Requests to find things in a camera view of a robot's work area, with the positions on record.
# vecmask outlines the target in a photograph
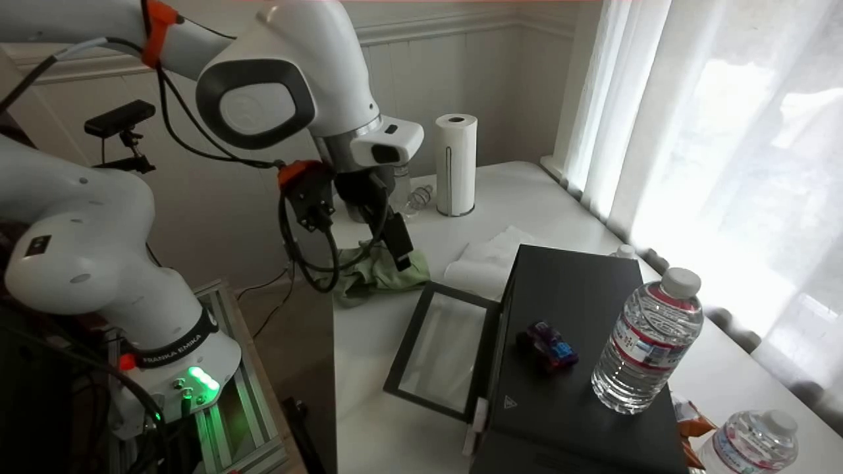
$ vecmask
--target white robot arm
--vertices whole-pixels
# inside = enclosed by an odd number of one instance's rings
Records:
[[[142,4],[0,2],[0,42],[119,36],[150,50]],[[367,206],[367,186],[378,181],[368,173],[403,165],[425,139],[420,124],[380,112],[357,31],[338,0],[280,0],[255,15],[243,40],[187,19],[159,33],[156,62],[196,79],[197,110],[217,137],[237,146],[270,146],[308,129],[321,160],[347,175],[346,194],[363,190],[358,206]],[[371,227],[387,220],[380,206],[367,215]],[[0,137],[0,220],[30,224],[6,273],[14,298],[48,314],[101,311],[138,353],[126,377],[159,402],[187,397],[204,407],[237,370],[237,343],[217,331],[214,315],[176,270],[146,253],[152,194],[142,178],[83,169]],[[117,433],[141,433],[141,402],[129,391],[113,402],[121,412]]]

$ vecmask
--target water bottle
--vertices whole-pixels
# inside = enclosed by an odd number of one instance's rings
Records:
[[[782,410],[733,412],[698,458],[708,474],[770,474],[795,460],[795,422]]]
[[[628,298],[590,377],[605,407],[634,416],[654,402],[704,328],[698,289],[702,277],[670,269],[661,281],[637,286]]]

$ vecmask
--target table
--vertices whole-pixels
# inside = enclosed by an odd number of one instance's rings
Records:
[[[561,247],[579,253],[605,256],[623,245],[536,162],[480,169],[476,211],[465,219],[447,219],[432,208],[408,215],[415,245],[426,256],[432,278],[441,278],[469,241],[492,239],[508,227],[555,231]],[[358,224],[338,219],[335,228],[358,231]],[[648,265],[640,270],[645,281],[654,278]],[[358,308],[335,308],[342,474],[451,474],[471,466],[462,452],[466,424],[382,391],[417,300],[420,291],[405,291],[371,298]],[[694,399],[714,424],[744,407],[782,407],[800,422],[800,456],[790,470],[824,474],[843,466],[843,439],[708,320],[671,377],[671,390],[674,397]]]

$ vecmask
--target black frame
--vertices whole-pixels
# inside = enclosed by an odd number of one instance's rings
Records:
[[[429,302],[432,302],[434,295],[446,295],[446,298],[484,308],[484,320],[483,320],[480,345],[476,345],[471,386],[469,386],[465,410],[453,410],[447,405],[437,405],[437,402],[432,402],[426,397],[420,397],[415,391],[401,390],[401,378],[403,378],[405,362],[412,361],[412,353],[417,347],[421,323],[426,319],[426,311],[429,311]],[[476,397],[488,394],[488,390],[490,390],[490,369],[492,369],[495,335],[499,335],[499,315],[500,315],[500,304],[492,302],[492,300],[484,300],[484,298],[471,295],[471,291],[462,291],[462,289],[453,289],[453,286],[443,286],[443,283],[426,281],[426,286],[421,289],[421,298],[417,302],[415,319],[412,319],[408,328],[403,331],[401,347],[399,347],[396,361],[391,365],[391,377],[384,381],[384,391],[399,394],[403,399],[412,399],[417,405],[425,405],[429,410],[446,412],[451,418],[462,418],[462,422],[471,424],[474,422]]]

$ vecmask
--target bottle cap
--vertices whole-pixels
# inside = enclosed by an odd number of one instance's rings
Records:
[[[663,270],[661,289],[677,300],[694,300],[702,289],[702,277],[690,269],[671,265]]]
[[[795,418],[789,416],[786,410],[766,410],[765,416],[774,430],[793,433],[795,432]]]

